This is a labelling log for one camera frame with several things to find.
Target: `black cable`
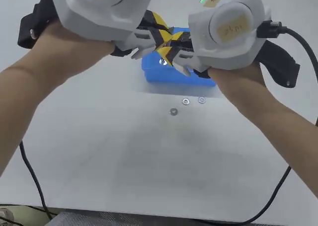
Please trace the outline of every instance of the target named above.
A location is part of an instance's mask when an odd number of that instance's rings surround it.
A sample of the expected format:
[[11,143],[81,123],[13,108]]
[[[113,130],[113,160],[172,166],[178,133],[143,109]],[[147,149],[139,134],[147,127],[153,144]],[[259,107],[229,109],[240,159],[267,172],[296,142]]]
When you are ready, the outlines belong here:
[[276,188],[275,188],[272,196],[270,197],[269,201],[267,202],[267,204],[253,218],[251,218],[249,220],[246,220],[244,222],[241,222],[241,223],[218,223],[218,222],[206,221],[206,220],[196,220],[196,219],[193,219],[193,220],[196,221],[196,222],[199,222],[199,223],[204,223],[204,224],[213,225],[213,226],[229,226],[229,225],[230,226],[244,226],[244,225],[248,225],[248,224],[254,222],[255,220],[259,219],[268,210],[268,208],[271,206],[271,204],[273,203],[274,199],[277,196],[277,193],[278,193],[279,189],[282,187],[282,185],[285,182],[287,176],[289,175],[291,169],[292,168],[290,166],[287,168],[287,170],[285,171],[283,177],[281,178],[281,180],[279,181],[278,185],[276,186]]
[[293,31],[292,29],[289,29],[287,27],[282,27],[280,30],[281,30],[282,34],[286,33],[286,34],[294,37],[303,46],[303,48],[306,50],[306,52],[310,58],[310,61],[313,64],[316,78],[318,80],[318,61],[317,61],[317,58],[315,56],[314,51],[312,50],[312,48],[310,47],[308,42],[300,34],[298,34],[296,31]]
[[40,195],[40,198],[41,198],[41,202],[42,202],[42,207],[43,207],[43,209],[44,209],[46,215],[48,216],[48,218],[51,220],[51,219],[52,219],[52,216],[50,215],[49,209],[48,209],[48,207],[47,207],[46,204],[45,204],[44,195],[43,195],[43,192],[42,192],[40,183],[39,183],[39,181],[38,181],[38,179],[37,179],[37,177],[36,177],[36,175],[35,175],[35,173],[34,173],[34,170],[33,170],[32,166],[31,166],[31,164],[30,164],[28,158],[26,157],[23,141],[21,141],[21,143],[20,143],[19,146],[20,146],[20,151],[21,151],[22,159],[23,159],[23,161],[24,161],[26,167],[27,167],[28,170],[30,171],[30,174],[31,174],[31,176],[32,176],[32,178],[33,178],[33,181],[34,181],[35,185],[36,185],[36,188],[38,189],[38,192],[39,192],[39,195]]
[[[315,75],[317,78],[317,82],[318,82],[318,60],[317,60],[317,57],[315,56],[315,53],[312,50],[312,48],[310,47],[310,45],[308,44],[308,42],[300,34],[298,34],[296,31],[294,31],[292,29],[287,28],[286,26],[282,26],[281,22],[274,23],[272,21],[263,22],[263,24],[257,30],[257,36],[259,38],[277,38],[279,36],[279,34],[288,34],[288,35],[294,37],[303,46],[303,48],[305,49],[305,51],[307,52],[307,54],[310,58],[310,61],[312,62],[312,65],[313,65],[314,71],[315,71]],[[251,218],[250,220],[247,220],[247,221],[242,222],[242,223],[220,223],[220,222],[206,221],[206,220],[196,220],[196,219],[193,219],[193,220],[196,222],[200,222],[200,223],[207,224],[207,225],[213,225],[213,226],[229,226],[229,225],[231,225],[231,226],[244,226],[244,225],[247,225],[247,224],[254,222],[258,218],[260,218],[266,212],[266,210],[268,210],[268,208],[271,206],[279,189],[282,187],[282,185],[283,185],[284,181],[286,180],[290,171],[291,171],[291,167],[289,166],[287,168],[285,174],[283,175],[282,179],[279,181],[278,185],[276,186],[274,193],[272,194],[271,198],[269,199],[269,201],[267,202],[265,207],[257,215],[255,215],[253,218]]]
[[46,211],[45,210],[43,210],[43,209],[39,209],[39,208],[37,208],[37,207],[33,207],[33,206],[29,206],[29,205],[26,205],[26,207],[29,207],[29,208],[31,208],[31,209],[34,209],[34,210],[38,210],[38,211],[41,211],[41,212],[44,212],[44,213],[46,213]]
[[8,222],[10,224],[13,224],[13,225],[24,226],[23,224],[17,223],[15,221],[8,220],[8,219],[6,219],[4,217],[1,217],[1,216],[0,216],[0,220],[6,221],[6,222]]

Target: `velcro strap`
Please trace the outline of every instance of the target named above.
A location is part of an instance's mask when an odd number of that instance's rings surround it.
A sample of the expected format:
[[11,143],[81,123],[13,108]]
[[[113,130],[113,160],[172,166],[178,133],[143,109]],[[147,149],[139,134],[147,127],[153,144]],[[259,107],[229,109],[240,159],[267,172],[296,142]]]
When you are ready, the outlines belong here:
[[[18,45],[26,49],[32,49],[38,37],[48,27],[50,22],[58,19],[53,0],[40,0],[34,6],[33,12],[21,20]],[[133,50],[121,51],[115,48],[112,56],[124,57],[130,55]]]

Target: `forearm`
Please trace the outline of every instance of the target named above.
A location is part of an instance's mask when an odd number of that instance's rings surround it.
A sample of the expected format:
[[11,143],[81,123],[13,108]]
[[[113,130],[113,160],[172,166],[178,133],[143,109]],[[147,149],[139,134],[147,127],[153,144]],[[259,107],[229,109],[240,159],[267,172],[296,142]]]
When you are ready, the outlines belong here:
[[234,104],[318,197],[318,128],[277,101],[260,84]]
[[0,175],[23,138],[38,104],[65,81],[44,71],[52,61],[30,52],[0,73]]
[[249,120],[318,197],[318,128],[278,101]]
[[211,68],[209,75],[318,197],[318,128],[274,98],[257,63],[233,71]]

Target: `white tabletop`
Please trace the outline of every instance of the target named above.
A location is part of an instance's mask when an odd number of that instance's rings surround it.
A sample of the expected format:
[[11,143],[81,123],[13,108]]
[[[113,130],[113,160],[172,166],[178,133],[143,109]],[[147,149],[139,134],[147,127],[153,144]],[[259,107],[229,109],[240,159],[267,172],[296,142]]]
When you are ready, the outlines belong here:
[[[0,0],[1,68],[26,53],[16,45],[19,21],[38,1]],[[263,1],[318,53],[317,0]],[[186,27],[197,2],[153,0],[150,9]],[[318,85],[310,60],[291,37],[275,42],[301,72],[295,89],[277,86],[265,72],[266,83],[314,122]],[[198,96],[207,102],[199,104]],[[169,115],[174,107],[177,116]],[[217,88],[149,84],[141,62],[129,58],[107,57],[59,87],[39,106],[24,143],[48,206],[59,208],[243,221],[265,205],[287,167]],[[19,151],[0,179],[0,203],[41,204]],[[317,210],[317,199],[292,172],[258,222],[313,226]]]

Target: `white plastic casing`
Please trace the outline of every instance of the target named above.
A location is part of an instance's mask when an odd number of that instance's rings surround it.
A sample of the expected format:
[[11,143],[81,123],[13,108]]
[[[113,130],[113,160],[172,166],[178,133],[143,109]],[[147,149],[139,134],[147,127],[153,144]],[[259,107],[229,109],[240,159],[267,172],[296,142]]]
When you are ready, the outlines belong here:
[[[223,41],[218,29],[242,15],[248,31]],[[256,29],[270,18],[270,9],[265,10],[262,0],[231,0],[216,8],[191,14],[189,28],[195,53],[194,60],[187,61],[193,65],[196,63],[196,66],[189,67],[203,72],[210,66],[233,70],[250,65],[266,40],[256,37]],[[185,60],[178,56],[174,59],[176,64],[182,61]]]
[[53,0],[68,30],[92,40],[124,41],[139,26],[151,0]]

